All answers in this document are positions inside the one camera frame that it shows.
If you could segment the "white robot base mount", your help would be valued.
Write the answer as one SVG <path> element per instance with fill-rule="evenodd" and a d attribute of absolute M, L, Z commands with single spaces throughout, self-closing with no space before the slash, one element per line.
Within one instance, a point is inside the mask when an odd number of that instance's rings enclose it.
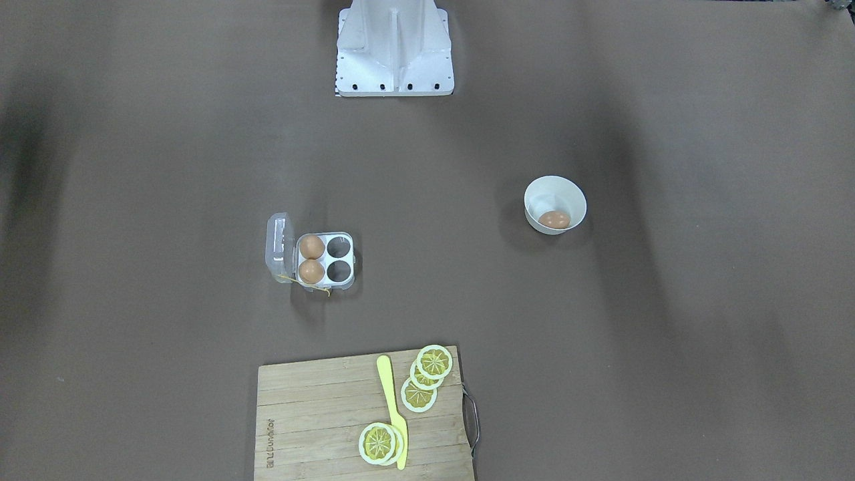
<path fill-rule="evenodd" d="M 436 2 L 354 1 L 340 10 L 338 96 L 448 96 L 454 90 L 449 15 Z"/>

